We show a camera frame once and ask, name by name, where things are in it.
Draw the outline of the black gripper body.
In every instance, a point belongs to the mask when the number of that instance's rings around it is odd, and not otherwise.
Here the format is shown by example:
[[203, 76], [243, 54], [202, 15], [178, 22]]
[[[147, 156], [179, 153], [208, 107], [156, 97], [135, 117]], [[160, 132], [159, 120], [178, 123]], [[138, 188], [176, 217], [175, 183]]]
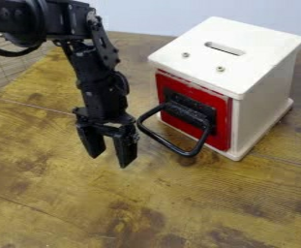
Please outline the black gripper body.
[[84, 106], [72, 110], [82, 138], [138, 136], [135, 117], [127, 112], [127, 96], [118, 89], [83, 89], [82, 97]]

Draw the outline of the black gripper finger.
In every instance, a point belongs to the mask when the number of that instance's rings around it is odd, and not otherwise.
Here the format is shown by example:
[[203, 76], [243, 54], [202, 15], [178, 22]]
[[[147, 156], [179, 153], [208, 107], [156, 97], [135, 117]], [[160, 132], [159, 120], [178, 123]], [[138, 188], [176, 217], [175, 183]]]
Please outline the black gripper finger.
[[107, 149], [104, 136], [92, 126], [76, 125], [78, 135], [92, 158], [98, 158]]
[[124, 134], [114, 138], [115, 151], [120, 167], [124, 169], [138, 158], [139, 134]]

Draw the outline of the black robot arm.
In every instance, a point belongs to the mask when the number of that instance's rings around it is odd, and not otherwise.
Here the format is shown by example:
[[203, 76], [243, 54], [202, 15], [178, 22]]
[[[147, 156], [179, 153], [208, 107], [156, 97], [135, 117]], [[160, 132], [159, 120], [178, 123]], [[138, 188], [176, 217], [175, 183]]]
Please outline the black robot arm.
[[48, 41], [63, 49], [84, 101], [74, 110], [80, 140], [96, 158], [107, 149], [104, 138], [112, 138], [119, 164], [127, 167], [138, 158], [139, 141], [127, 113], [130, 84], [115, 70], [119, 50], [96, 9], [78, 0], [0, 0], [0, 37], [22, 48], [0, 48], [4, 57], [24, 56]]

